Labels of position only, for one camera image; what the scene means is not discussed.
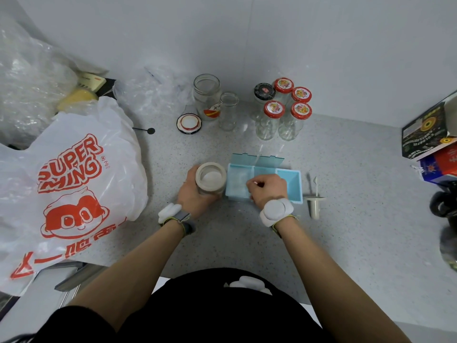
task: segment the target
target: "small glass jar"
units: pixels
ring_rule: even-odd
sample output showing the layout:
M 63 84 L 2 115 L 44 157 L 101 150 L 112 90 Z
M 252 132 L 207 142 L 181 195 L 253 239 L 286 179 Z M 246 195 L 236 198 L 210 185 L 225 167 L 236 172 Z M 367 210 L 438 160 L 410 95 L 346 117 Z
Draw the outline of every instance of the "small glass jar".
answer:
M 304 86 L 297 86 L 294 88 L 290 94 L 290 99 L 289 102 L 286 104 L 286 110 L 290 111 L 292 108 L 292 105 L 295 102 L 301 102 L 301 103 L 308 103 L 311 101 L 311 97 L 313 95 L 309 91 L 308 88 L 305 88 Z
M 214 121 L 220 114 L 221 82 L 212 74 L 200 74 L 194 80 L 194 101 L 204 121 Z
M 259 83 L 254 88 L 255 108 L 249 114 L 250 118 L 255 122 L 260 120 L 263 115 L 263 107 L 265 103 L 275 98 L 276 90 L 269 83 Z
M 279 127 L 279 119 L 284 115 L 285 107 L 279 101 L 269 101 L 264 105 L 264 115 L 255 124 L 255 134 L 263 140 L 272 139 Z
M 278 133 L 285 141 L 292 141 L 297 138 L 303 128 L 304 120 L 312 114 L 311 107 L 306 103 L 295 102 L 283 118 L 281 118 Z
M 293 90 L 293 81 L 289 78 L 282 77 L 275 80 L 273 84 L 276 90 L 275 100 L 279 101 L 283 105 L 287 105 L 289 102 L 290 93 Z
M 237 94 L 231 91 L 222 93 L 220 98 L 221 114 L 219 127 L 224 131 L 232 131 L 236 126 L 236 109 L 239 103 Z

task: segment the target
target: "black sleeve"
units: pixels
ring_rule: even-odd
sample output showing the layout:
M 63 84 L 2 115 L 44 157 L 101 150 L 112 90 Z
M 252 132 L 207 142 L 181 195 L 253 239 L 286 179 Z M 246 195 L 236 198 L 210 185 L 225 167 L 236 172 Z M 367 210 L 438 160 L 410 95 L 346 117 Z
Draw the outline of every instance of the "black sleeve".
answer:
M 93 310 L 67 306 L 56 310 L 37 332 L 33 343 L 112 342 L 116 331 Z

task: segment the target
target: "speckled countertop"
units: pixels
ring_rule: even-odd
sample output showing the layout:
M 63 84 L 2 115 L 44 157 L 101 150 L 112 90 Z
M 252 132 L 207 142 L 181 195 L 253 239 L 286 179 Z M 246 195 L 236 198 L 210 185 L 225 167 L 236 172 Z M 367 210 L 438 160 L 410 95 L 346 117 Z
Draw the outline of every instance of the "speckled countertop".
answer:
M 303 192 L 318 175 L 321 219 L 308 206 L 295 213 L 313 238 L 395 321 L 453 331 L 457 321 L 457 273 L 442 260 L 440 230 L 429 201 L 437 191 L 421 182 L 400 155 L 400 129 L 314 114 L 292 142 L 260 141 L 241 104 L 234 132 L 217 122 L 194 135 L 176 129 L 175 116 L 134 116 L 149 202 L 127 222 L 74 259 L 111 265 L 158 229 L 157 213 L 176 198 L 187 170 L 215 161 L 227 166 L 232 153 L 276 155 L 302 172 Z M 282 241 L 265 228 L 253 204 L 223 199 L 198 220 L 198 230 L 178 246 L 163 271 L 176 277 L 209 267 L 237 267 L 258 274 L 302 303 L 305 289 Z

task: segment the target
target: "person's left hand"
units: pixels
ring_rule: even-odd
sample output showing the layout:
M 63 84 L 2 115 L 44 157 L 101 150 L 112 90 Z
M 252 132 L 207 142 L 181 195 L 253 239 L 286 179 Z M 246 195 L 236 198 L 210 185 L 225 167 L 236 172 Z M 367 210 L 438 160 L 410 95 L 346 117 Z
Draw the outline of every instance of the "person's left hand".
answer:
M 197 183 L 195 183 L 195 174 L 200 165 L 195 165 L 187 173 L 186 181 L 182 184 L 178 192 L 178 202 L 182 209 L 191 214 L 191 219 L 197 219 L 214 201 L 221 198 L 220 195 L 200 194 Z

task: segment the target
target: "white plastic bag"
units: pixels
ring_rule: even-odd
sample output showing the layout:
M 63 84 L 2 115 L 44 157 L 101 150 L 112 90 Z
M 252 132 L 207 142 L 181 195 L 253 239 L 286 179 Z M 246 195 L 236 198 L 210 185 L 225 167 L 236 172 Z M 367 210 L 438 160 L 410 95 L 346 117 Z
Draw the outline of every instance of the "white plastic bag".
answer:
M 117 80 L 113 87 L 119 105 L 136 116 L 174 114 L 193 104 L 192 83 L 168 66 L 145 66 L 127 80 Z
M 148 200 L 132 122 L 110 97 L 59 113 L 26 150 L 0 144 L 0 291 L 96 244 Z
M 0 12 L 0 143 L 27 148 L 77 84 L 70 61 Z

